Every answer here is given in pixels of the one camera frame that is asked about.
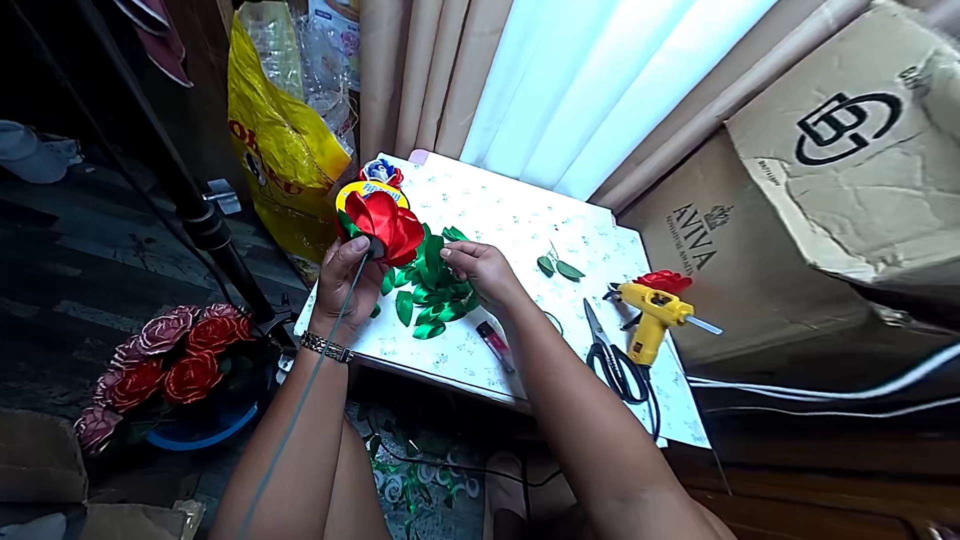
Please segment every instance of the floral tablecloth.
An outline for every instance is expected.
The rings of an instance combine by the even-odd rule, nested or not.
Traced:
[[[560,321],[564,339],[581,358],[592,342],[584,298],[611,341],[626,349],[631,335],[619,328],[636,311],[602,296],[607,283],[629,281],[650,268],[639,234],[617,227],[608,209],[435,154],[424,165],[380,157],[403,171],[403,192],[432,231],[456,227],[471,239],[498,247],[537,305]],[[547,278],[539,270],[537,257],[550,250],[551,242],[561,260],[586,274],[579,282],[559,274]],[[412,288],[407,284],[400,290]],[[354,350],[377,358],[376,367],[529,408],[517,373],[505,373],[477,334],[477,325],[486,320],[502,335],[484,309],[448,324],[435,338],[419,340],[413,337],[412,326],[404,327],[397,319],[395,297],[396,289],[380,299],[382,313],[358,332],[351,345]],[[311,293],[295,327],[297,335],[306,328],[313,302]],[[660,401],[661,437],[709,448],[669,334],[660,347],[652,381]],[[647,406],[629,407],[649,429]]]

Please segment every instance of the white curtain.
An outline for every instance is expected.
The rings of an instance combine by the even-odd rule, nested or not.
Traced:
[[[514,0],[460,161],[586,200],[776,1]]]

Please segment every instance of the watch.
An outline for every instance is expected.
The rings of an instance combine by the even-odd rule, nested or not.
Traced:
[[[316,335],[312,331],[305,331],[303,333],[303,336],[300,338],[300,346],[321,355],[324,354],[324,347],[326,347],[326,357],[333,358],[345,364],[353,361],[353,349],[344,347],[343,345],[337,345],[325,337]]]

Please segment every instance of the bouquet of ribbon roses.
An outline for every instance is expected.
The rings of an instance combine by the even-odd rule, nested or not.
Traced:
[[[81,448],[96,455],[139,442],[160,422],[203,413],[197,402],[211,392],[249,399],[260,356],[250,321],[230,304],[164,312],[116,348],[74,425]]]

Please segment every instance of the fingernail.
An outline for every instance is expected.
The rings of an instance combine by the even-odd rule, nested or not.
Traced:
[[[366,236],[359,236],[350,241],[350,250],[353,253],[360,253],[367,249],[368,246],[370,246],[370,239]]]

